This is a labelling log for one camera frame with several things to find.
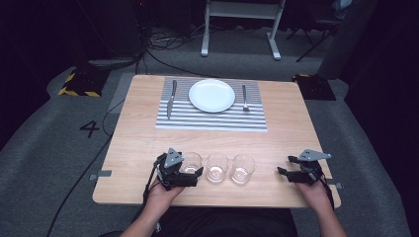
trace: white metal frame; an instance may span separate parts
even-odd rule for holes
[[[267,33],[269,46],[276,60],[281,59],[275,42],[278,24],[283,15],[286,0],[281,0],[279,4],[259,4],[259,3],[239,3],[239,2],[218,2],[207,0],[206,6],[206,30],[203,38],[201,56],[209,55],[210,44],[210,16],[214,17],[234,17],[234,18],[255,18],[275,20],[271,33]]]

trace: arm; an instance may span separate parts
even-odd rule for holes
[[[302,192],[308,205],[317,215],[317,220],[322,237],[347,236],[341,223],[339,222],[327,197],[326,190],[320,182],[315,182],[312,186],[307,184],[295,183],[296,187]]]
[[[184,188],[173,188],[166,191],[159,181],[154,180],[151,185],[147,204],[142,214],[124,231],[122,237],[145,237],[151,236],[160,217],[170,207],[173,199],[182,192]]]

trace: fork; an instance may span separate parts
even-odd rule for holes
[[[245,86],[245,85],[242,85],[242,86],[241,86],[241,89],[243,90],[243,99],[244,99],[243,111],[244,111],[244,112],[249,112],[249,111],[250,111],[250,109],[249,109],[249,107],[247,106],[247,99],[246,99],[246,86]]]

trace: drinking glass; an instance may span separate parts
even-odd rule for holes
[[[182,157],[184,158],[180,169],[182,173],[194,174],[203,167],[203,158],[195,152],[183,153]]]
[[[234,157],[231,167],[231,180],[238,185],[246,184],[255,171],[255,161],[252,157],[240,154]]]
[[[224,180],[228,169],[228,159],[221,153],[213,153],[207,161],[207,179],[213,183]]]

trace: striped placemat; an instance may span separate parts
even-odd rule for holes
[[[172,94],[172,81],[177,80],[175,101],[170,119],[167,118],[167,102]],[[156,128],[201,129],[233,131],[268,131],[260,97],[259,86],[255,81],[222,80],[235,93],[233,105],[220,113],[207,113],[192,105],[189,90],[199,80],[191,78],[166,77],[157,115]],[[242,85],[246,85],[247,105],[250,112],[243,111]]]

